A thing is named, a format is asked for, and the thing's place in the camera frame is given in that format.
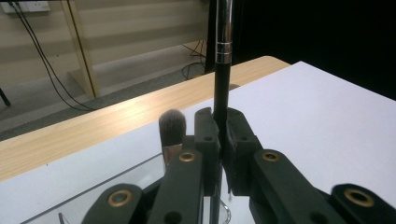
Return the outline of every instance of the black plastic part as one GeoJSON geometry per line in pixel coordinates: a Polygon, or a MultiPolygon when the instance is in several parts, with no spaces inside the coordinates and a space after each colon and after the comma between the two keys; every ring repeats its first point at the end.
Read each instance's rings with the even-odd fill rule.
{"type": "Polygon", "coordinates": [[[92,205],[85,215],[82,224],[129,224],[137,210],[137,206],[142,197],[142,190],[135,185],[119,184],[105,190],[98,200],[92,205]],[[108,201],[110,196],[119,190],[126,190],[131,193],[131,200],[124,205],[115,206],[108,201]]]}
{"type": "Polygon", "coordinates": [[[210,107],[195,113],[195,149],[204,155],[204,193],[205,196],[215,194],[216,175],[219,173],[218,126],[212,118],[210,107]]]}
{"type": "Polygon", "coordinates": [[[227,109],[230,89],[230,63],[216,63],[215,98],[213,119],[219,126],[219,141],[223,146],[227,140],[227,109]]]}
{"type": "Polygon", "coordinates": [[[135,214],[132,218],[134,223],[146,223],[148,221],[152,206],[154,205],[155,198],[157,197],[157,193],[162,182],[163,179],[160,178],[143,189],[143,197],[137,208],[138,214],[135,214]]]}
{"type": "MultiPolygon", "coordinates": [[[[258,189],[250,200],[262,204],[256,214],[272,214],[277,223],[338,223],[345,221],[326,202],[323,196],[304,178],[288,158],[274,150],[259,150],[254,154],[251,171],[258,189]],[[265,210],[269,204],[271,210],[265,210]]],[[[272,220],[254,216],[256,223],[272,220]]]]}
{"type": "Polygon", "coordinates": [[[176,153],[166,169],[148,224],[202,223],[203,158],[197,150],[176,153]]]}
{"type": "Polygon", "coordinates": [[[228,109],[228,141],[223,149],[222,164],[227,175],[229,192],[235,196],[248,196],[249,162],[261,148],[260,141],[251,130],[244,114],[228,109]]]}
{"type": "Polygon", "coordinates": [[[182,149],[195,149],[194,135],[183,136],[182,149]]]}
{"type": "Polygon", "coordinates": [[[347,223],[396,223],[396,210],[392,206],[370,190],[357,185],[335,186],[330,203],[347,223]]]}

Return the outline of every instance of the floor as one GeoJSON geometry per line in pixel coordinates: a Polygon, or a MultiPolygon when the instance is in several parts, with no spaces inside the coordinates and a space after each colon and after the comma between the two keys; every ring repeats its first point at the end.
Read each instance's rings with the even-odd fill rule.
{"type": "MultiPolygon", "coordinates": [[[[134,89],[152,90],[163,88],[163,85],[172,85],[175,82],[185,80],[186,78],[183,76],[188,71],[186,69],[188,65],[194,65],[194,69],[191,69],[194,75],[203,73],[204,69],[201,63],[205,58],[195,57],[196,53],[193,53],[192,49],[188,48],[190,46],[182,45],[161,49],[111,63],[96,65],[93,70],[97,75],[101,94],[101,97],[97,99],[87,97],[70,74],[59,75],[59,79],[78,102],[83,104],[91,103],[91,105],[94,103],[104,106],[111,105],[117,101],[125,100],[125,97],[134,97],[133,95],[120,97],[121,94],[124,94],[122,90],[127,90],[128,88],[131,91],[134,89]]],[[[0,102],[0,141],[8,138],[6,132],[9,130],[18,130],[19,127],[26,126],[35,120],[40,123],[41,119],[48,116],[71,110],[57,95],[49,78],[42,78],[34,82],[2,89],[11,102],[11,106],[6,106],[0,102]]],[[[76,104],[61,90],[59,85],[57,85],[57,89],[60,90],[70,105],[76,104]]],[[[29,127],[27,132],[34,129],[36,127],[29,127]]]]}

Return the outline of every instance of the white table surface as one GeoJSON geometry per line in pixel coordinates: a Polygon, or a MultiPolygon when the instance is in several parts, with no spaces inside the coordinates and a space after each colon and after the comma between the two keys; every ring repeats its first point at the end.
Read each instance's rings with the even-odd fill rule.
{"type": "MultiPolygon", "coordinates": [[[[208,100],[183,111],[188,134],[193,114],[212,105],[208,100]]],[[[297,63],[231,91],[229,107],[245,114],[263,147],[284,153],[316,188],[330,193],[335,185],[353,183],[396,206],[395,101],[297,63]]],[[[153,122],[12,177],[0,183],[0,223],[21,223],[160,152],[153,122]]],[[[231,223],[253,223],[248,198],[229,202],[222,186],[231,223]]],[[[59,223],[58,212],[31,223],[59,223]]]]}

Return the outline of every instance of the black cable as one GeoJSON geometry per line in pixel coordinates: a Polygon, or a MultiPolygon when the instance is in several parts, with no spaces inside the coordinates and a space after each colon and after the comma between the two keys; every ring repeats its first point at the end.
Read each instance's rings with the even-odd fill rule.
{"type": "Polygon", "coordinates": [[[196,50],[198,49],[198,47],[199,47],[200,45],[201,45],[201,52],[202,52],[202,50],[203,50],[203,48],[204,48],[204,43],[205,43],[204,40],[202,40],[202,42],[201,42],[201,40],[199,40],[198,43],[197,43],[197,45],[195,46],[194,49],[190,49],[190,48],[184,46],[184,47],[186,47],[186,48],[188,48],[188,49],[191,50],[191,53],[190,53],[190,56],[191,56],[191,57],[196,57],[196,56],[199,56],[199,57],[200,57],[200,62],[199,62],[199,63],[190,63],[189,65],[186,65],[186,66],[184,66],[184,67],[181,69],[181,75],[182,75],[186,80],[189,80],[189,79],[190,79],[190,68],[191,68],[191,66],[193,66],[193,65],[195,65],[195,64],[200,64],[203,68],[205,68],[205,63],[204,63],[204,61],[203,61],[203,58],[205,58],[205,56],[204,56],[202,53],[194,54],[194,52],[197,52],[196,50]]]}
{"type": "Polygon", "coordinates": [[[51,66],[51,64],[50,64],[50,62],[49,62],[49,60],[47,59],[46,55],[44,54],[44,51],[43,51],[43,49],[41,48],[40,43],[39,43],[39,41],[38,41],[38,39],[37,39],[37,37],[36,37],[36,35],[35,35],[35,31],[32,29],[32,27],[30,26],[29,21],[28,21],[28,20],[26,19],[26,17],[24,16],[24,13],[23,13],[23,11],[21,10],[20,4],[19,4],[18,2],[15,3],[16,6],[18,7],[18,9],[19,9],[20,12],[13,6],[12,2],[9,2],[9,4],[14,8],[15,12],[17,13],[18,17],[20,18],[20,20],[21,20],[23,26],[25,27],[26,31],[28,32],[29,36],[32,38],[32,40],[33,40],[33,42],[34,42],[34,44],[35,44],[35,48],[37,49],[38,54],[40,55],[41,60],[43,61],[44,66],[46,67],[46,70],[47,70],[47,73],[48,73],[48,75],[49,75],[49,79],[50,79],[50,81],[51,81],[51,83],[52,83],[52,86],[53,86],[53,88],[56,90],[56,92],[57,92],[57,94],[59,95],[59,97],[64,101],[64,103],[66,103],[66,104],[69,105],[71,108],[74,108],[74,109],[76,109],[76,110],[80,110],[80,111],[93,111],[93,110],[96,110],[96,109],[94,109],[94,108],[88,107],[88,106],[83,105],[82,103],[78,102],[78,101],[70,94],[70,92],[66,89],[66,87],[64,86],[64,84],[61,82],[61,80],[60,80],[60,79],[58,78],[58,76],[56,75],[54,69],[52,68],[52,66],[51,66]],[[76,102],[77,104],[79,104],[79,105],[85,107],[86,109],[81,109],[81,108],[74,107],[74,106],[72,106],[72,105],[70,105],[69,103],[66,102],[66,100],[62,97],[62,95],[59,93],[58,89],[56,88],[56,85],[55,85],[55,83],[54,83],[54,81],[53,81],[53,79],[52,79],[52,76],[51,76],[51,74],[50,74],[50,70],[49,70],[48,66],[49,66],[50,70],[52,71],[52,74],[53,74],[53,75],[55,76],[55,78],[58,80],[59,84],[62,86],[62,88],[63,88],[64,91],[67,93],[67,95],[70,97],[70,99],[72,99],[72,100],[73,100],[74,102],[76,102]]]}

